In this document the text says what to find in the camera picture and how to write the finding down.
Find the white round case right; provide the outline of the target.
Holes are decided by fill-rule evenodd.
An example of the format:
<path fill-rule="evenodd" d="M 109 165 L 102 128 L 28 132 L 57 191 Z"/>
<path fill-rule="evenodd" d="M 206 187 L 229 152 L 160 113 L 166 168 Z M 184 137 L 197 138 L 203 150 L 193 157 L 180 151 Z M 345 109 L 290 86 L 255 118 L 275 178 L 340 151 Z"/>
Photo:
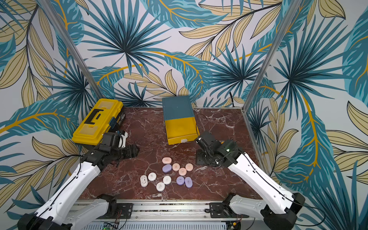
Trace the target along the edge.
<path fill-rule="evenodd" d="M 164 183 L 165 185 L 169 185 L 171 182 L 172 182 L 172 178 L 171 178 L 169 175 L 166 175 L 166 176 L 163 178 L 163 183 Z"/>

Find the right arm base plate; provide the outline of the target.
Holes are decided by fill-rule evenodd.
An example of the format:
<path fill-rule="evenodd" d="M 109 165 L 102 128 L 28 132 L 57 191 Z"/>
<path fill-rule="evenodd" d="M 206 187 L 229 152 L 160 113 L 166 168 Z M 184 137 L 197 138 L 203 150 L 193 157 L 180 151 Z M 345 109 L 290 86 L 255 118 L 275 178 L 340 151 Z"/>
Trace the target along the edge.
<path fill-rule="evenodd" d="M 231 210 L 230 206 L 222 202 L 212 202 L 209 203 L 209 208 L 205 209 L 206 213 L 209 213 L 211 218 L 221 219 L 221 218 L 249 218 L 248 215 L 236 214 Z"/>

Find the pink round case middle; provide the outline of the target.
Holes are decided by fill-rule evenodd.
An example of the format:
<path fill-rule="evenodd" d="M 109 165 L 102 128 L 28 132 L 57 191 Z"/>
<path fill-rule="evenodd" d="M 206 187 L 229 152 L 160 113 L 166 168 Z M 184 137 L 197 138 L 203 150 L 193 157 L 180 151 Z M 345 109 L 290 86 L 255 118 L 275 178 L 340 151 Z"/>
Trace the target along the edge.
<path fill-rule="evenodd" d="M 180 176 L 186 176 L 187 175 L 187 170 L 186 170 L 186 168 L 180 168 L 178 170 L 178 173 L 179 173 Z"/>

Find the left aluminium frame post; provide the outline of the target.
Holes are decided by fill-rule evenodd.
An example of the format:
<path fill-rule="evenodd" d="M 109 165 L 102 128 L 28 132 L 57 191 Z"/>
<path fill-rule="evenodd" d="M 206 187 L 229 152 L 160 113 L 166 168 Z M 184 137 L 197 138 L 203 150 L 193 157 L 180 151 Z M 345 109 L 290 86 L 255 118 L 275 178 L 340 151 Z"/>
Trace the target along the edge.
<path fill-rule="evenodd" d="M 52 6 L 51 1 L 40 0 L 38 2 L 39 2 L 39 5 L 45 11 L 46 16 L 49 18 L 51 23 L 54 25 L 55 30 L 58 32 L 61 39 L 65 43 L 66 48 L 69 50 L 71 56 L 74 58 L 74 61 L 80 67 L 80 70 L 82 71 L 86 80 L 89 82 L 91 89 L 95 92 L 97 99 L 99 100 L 101 98 L 104 98 L 91 72 L 89 71 L 87 65 L 85 64 L 81 54 L 79 53 L 76 45 L 74 44 L 69 32 L 67 31 L 66 24 L 63 24 L 61 18 L 57 16 L 57 12 Z"/>

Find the yellow top drawer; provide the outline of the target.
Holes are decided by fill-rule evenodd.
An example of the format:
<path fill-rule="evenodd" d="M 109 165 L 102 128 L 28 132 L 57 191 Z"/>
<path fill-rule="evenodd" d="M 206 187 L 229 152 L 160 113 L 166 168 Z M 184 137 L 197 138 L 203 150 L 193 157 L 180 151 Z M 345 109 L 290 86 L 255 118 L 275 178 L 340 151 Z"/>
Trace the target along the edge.
<path fill-rule="evenodd" d="M 166 120 L 165 128 L 169 145 L 191 142 L 199 136 L 194 117 Z"/>

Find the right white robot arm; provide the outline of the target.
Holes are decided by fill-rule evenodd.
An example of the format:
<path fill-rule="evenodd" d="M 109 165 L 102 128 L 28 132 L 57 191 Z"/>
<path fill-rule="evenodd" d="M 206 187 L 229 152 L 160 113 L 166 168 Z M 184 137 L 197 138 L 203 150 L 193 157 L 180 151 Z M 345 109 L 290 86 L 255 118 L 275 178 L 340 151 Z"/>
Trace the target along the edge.
<path fill-rule="evenodd" d="M 302 194 L 292 193 L 276 183 L 232 140 L 220 142 L 199 137 L 196 143 L 200 147 L 196 152 L 197 164 L 228 168 L 261 197 L 249 199 L 229 194 L 223 206 L 230 214 L 260 219 L 271 230 L 293 229 L 305 203 Z"/>

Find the pink oval earphone case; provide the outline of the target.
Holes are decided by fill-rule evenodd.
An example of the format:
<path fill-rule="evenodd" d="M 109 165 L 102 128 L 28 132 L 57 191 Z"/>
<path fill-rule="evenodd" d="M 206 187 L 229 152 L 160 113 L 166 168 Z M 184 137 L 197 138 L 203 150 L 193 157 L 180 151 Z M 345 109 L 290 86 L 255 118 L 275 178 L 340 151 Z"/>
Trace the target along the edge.
<path fill-rule="evenodd" d="M 162 158 L 162 163 L 163 164 L 171 164 L 172 159 L 170 157 L 164 157 L 164 158 Z"/>

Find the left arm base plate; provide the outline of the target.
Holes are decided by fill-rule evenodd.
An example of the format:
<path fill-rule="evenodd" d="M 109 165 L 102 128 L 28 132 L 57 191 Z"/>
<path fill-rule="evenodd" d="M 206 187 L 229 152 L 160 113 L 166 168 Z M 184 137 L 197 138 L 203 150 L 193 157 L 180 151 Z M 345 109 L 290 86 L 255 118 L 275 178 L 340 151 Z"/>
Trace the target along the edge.
<path fill-rule="evenodd" d="M 106 214 L 98 219 L 130 219 L 133 210 L 133 203 L 116 203 L 109 205 Z"/>

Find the pink round case left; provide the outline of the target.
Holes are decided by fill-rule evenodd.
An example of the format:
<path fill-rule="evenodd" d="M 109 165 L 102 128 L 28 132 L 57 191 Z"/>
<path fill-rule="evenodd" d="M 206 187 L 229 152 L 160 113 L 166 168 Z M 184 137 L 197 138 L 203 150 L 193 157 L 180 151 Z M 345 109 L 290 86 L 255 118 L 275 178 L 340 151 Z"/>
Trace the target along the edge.
<path fill-rule="evenodd" d="M 178 163 L 174 163 L 174 164 L 172 165 L 172 170 L 173 170 L 173 171 L 175 171 L 175 172 L 179 171 L 179 170 L 180 170 L 180 168 L 181 168 L 181 166 L 180 166 L 180 164 L 178 164 Z"/>

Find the aluminium frame post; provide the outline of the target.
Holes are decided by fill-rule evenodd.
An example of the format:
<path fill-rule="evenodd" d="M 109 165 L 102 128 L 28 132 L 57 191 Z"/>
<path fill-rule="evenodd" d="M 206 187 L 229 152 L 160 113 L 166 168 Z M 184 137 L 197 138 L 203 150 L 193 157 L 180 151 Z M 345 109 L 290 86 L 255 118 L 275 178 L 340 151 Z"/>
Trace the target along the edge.
<path fill-rule="evenodd" d="M 69 32 L 67 31 L 66 24 L 63 24 L 61 18 L 57 16 L 57 12 L 52 6 L 51 1 L 40 0 L 38 2 L 39 2 L 39 5 L 45 11 L 46 16 L 49 18 L 51 23 L 54 25 L 55 30 L 58 32 L 61 39 L 65 43 L 66 48 L 69 50 L 71 56 L 74 58 L 74 61 L 80 67 L 80 70 L 82 71 L 86 80 L 89 82 L 91 89 L 95 92 L 97 99 L 99 100 L 101 98 L 104 98 L 91 72 L 89 71 L 87 65 L 85 64 L 81 54 L 79 53 L 76 45 L 74 44 Z"/>
<path fill-rule="evenodd" d="M 257 93 L 257 89 L 261 84 L 262 78 L 266 73 L 266 70 L 272 60 L 272 57 L 275 55 L 275 53 L 277 52 L 277 49 L 283 39 L 283 37 L 285 36 L 286 32 L 288 31 L 288 26 L 291 24 L 294 15 L 297 13 L 298 7 L 301 4 L 301 0 L 298 1 L 291 1 L 290 3 L 290 7 L 288 8 L 288 11 L 286 12 L 286 15 L 284 17 L 284 19 L 281 21 L 281 25 L 280 25 L 280 29 L 279 31 L 276 33 L 273 43 L 270 46 L 270 49 L 264 59 L 264 62 L 258 72 L 258 75 L 253 83 L 253 86 L 251 88 L 251 91 L 249 92 L 248 96 L 247 96 L 247 100 L 244 103 L 244 106 L 242 108 L 243 113 L 245 114 L 248 109 L 251 106 L 251 102 L 254 98 L 254 96 Z"/>

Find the purple oval case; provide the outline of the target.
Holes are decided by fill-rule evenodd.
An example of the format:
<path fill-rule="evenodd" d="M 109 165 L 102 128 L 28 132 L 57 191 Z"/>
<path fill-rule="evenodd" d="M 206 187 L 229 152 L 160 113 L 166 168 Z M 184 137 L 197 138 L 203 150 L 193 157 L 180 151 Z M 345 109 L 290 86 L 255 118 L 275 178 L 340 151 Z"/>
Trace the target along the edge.
<path fill-rule="evenodd" d="M 191 177 L 186 177 L 185 178 L 185 185 L 187 188 L 191 188 L 193 186 L 193 181 L 191 179 Z"/>

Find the right aluminium frame post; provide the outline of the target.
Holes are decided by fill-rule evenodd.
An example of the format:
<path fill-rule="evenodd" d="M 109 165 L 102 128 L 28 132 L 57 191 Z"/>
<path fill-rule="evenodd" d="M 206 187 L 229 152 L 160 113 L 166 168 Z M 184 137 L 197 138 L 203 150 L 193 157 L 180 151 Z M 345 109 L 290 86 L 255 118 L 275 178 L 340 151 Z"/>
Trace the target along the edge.
<path fill-rule="evenodd" d="M 280 25 L 280 29 L 279 31 L 276 33 L 273 43 L 270 46 L 270 49 L 264 59 L 264 62 L 258 72 L 258 75 L 253 83 L 253 86 L 251 88 L 251 91 L 249 92 L 248 96 L 247 96 L 247 100 L 244 103 L 244 106 L 242 108 L 243 113 L 245 114 L 248 109 L 251 106 L 251 102 L 254 98 L 254 96 L 257 93 L 257 89 L 261 84 L 262 78 L 266 73 L 266 70 L 272 60 L 272 57 L 275 55 L 275 53 L 277 52 L 277 49 L 283 39 L 283 37 L 285 36 L 286 32 L 288 31 L 288 26 L 291 24 L 294 15 L 297 13 L 298 7 L 301 4 L 301 0 L 298 1 L 291 1 L 290 3 L 290 7 L 288 8 L 288 11 L 286 12 L 286 15 L 284 17 L 284 19 L 281 21 L 281 25 Z"/>

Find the yellow black toolbox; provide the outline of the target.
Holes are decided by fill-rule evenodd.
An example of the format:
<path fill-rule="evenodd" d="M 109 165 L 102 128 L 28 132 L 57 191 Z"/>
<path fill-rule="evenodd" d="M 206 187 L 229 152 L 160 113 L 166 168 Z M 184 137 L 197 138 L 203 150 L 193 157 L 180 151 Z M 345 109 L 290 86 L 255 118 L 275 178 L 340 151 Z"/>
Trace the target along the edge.
<path fill-rule="evenodd" d="M 124 105 L 115 99 L 99 99 L 87 117 L 73 133 L 72 141 L 95 146 L 106 132 L 116 132 L 125 119 Z"/>

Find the teal drawer cabinet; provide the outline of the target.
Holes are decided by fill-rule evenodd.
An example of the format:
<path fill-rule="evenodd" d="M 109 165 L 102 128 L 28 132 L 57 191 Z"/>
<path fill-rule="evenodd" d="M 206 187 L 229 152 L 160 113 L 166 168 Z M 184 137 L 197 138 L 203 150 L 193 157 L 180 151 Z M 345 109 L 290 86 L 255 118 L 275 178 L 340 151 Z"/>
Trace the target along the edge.
<path fill-rule="evenodd" d="M 164 121 L 195 116 L 189 96 L 165 97 L 162 105 Z"/>

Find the white oval earphone case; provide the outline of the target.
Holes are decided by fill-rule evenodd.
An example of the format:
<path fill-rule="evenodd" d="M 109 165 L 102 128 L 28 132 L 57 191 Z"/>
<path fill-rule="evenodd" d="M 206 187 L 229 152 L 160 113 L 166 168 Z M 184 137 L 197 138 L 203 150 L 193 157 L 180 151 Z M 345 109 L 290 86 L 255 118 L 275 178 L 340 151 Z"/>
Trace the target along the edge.
<path fill-rule="evenodd" d="M 148 183 L 149 183 L 149 181 L 148 181 L 147 176 L 146 175 L 142 175 L 140 177 L 140 184 L 141 184 L 141 186 L 142 187 L 147 187 L 148 186 Z"/>

